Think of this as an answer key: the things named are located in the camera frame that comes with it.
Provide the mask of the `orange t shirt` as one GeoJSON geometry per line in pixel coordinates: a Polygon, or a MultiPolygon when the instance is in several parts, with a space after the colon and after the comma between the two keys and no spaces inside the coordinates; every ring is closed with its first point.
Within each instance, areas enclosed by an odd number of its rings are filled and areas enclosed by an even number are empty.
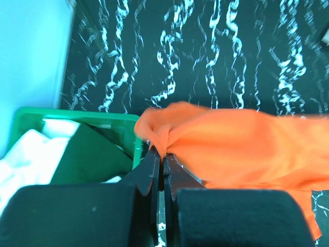
{"type": "Polygon", "coordinates": [[[327,119],[177,102],[145,110],[134,131],[161,157],[174,154],[207,188],[289,193],[313,238],[321,237],[311,195],[328,189],[327,119]]]}

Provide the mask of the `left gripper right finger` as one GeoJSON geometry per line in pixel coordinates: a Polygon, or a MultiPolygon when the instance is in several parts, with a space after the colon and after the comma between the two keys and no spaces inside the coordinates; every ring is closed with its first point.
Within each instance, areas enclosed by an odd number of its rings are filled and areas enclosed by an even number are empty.
{"type": "Polygon", "coordinates": [[[200,189],[204,186],[182,166],[174,154],[168,154],[163,160],[163,188],[167,246],[179,246],[176,194],[180,189],[200,189]]]}

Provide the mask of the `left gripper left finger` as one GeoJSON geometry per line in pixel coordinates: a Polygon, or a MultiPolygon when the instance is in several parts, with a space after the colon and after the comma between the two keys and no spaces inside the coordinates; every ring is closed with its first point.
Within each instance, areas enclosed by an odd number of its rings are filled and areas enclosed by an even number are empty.
{"type": "Polygon", "coordinates": [[[160,155],[151,147],[140,164],[120,183],[134,188],[128,246],[158,245],[160,155]]]}

